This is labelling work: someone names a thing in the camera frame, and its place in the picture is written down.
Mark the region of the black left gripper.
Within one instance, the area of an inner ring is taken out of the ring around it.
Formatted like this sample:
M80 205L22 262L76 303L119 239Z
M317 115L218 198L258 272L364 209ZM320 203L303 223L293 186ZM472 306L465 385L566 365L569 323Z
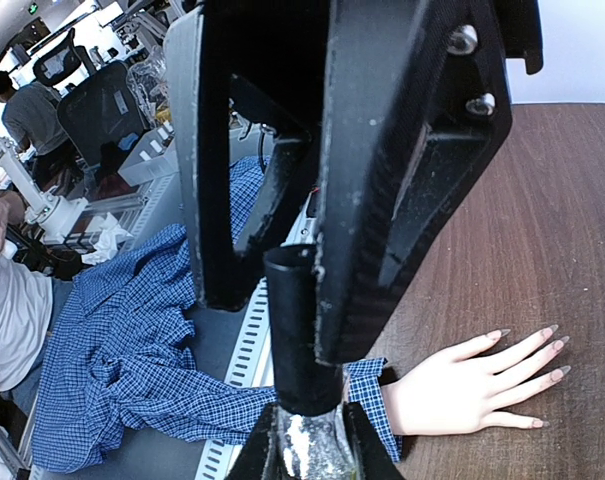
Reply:
M507 59L521 59L528 75L543 68L543 37L538 0L496 0L496 14Z

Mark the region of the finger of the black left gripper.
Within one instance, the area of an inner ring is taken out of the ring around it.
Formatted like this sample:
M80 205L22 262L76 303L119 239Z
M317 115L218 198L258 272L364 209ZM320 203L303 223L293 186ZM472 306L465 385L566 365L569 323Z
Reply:
M331 5L316 355L368 353L512 125L490 1Z
M317 5L201 1L172 24L164 55L196 299L238 311L317 177ZM274 132L239 237L231 230L231 112Z

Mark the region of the mannequin hand with painted nails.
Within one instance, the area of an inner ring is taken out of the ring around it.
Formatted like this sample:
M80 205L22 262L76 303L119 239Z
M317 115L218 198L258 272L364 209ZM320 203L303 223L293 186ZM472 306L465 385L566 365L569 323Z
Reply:
M571 368L540 371L566 347L558 327L535 331L491 355L509 331L496 329L429 356L381 394L391 432L397 436L466 435L487 428L537 430L548 422L508 412L560 383Z

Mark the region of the clear nail polish bottle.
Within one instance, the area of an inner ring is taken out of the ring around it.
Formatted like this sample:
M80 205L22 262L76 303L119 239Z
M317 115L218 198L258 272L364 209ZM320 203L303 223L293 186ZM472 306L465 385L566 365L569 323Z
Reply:
M282 479L359 478L341 405L318 416L294 414L278 407L276 438Z

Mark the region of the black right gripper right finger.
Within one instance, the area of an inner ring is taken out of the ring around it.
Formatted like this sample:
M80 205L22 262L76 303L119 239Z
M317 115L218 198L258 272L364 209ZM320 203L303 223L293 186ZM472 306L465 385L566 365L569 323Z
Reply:
M343 405L347 441L356 466L355 479L403 480L359 403Z

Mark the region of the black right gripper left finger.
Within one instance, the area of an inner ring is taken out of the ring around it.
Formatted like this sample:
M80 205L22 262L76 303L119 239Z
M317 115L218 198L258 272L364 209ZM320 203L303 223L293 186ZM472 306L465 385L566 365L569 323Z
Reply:
M278 450L278 404L267 404L242 447L226 480L282 479Z

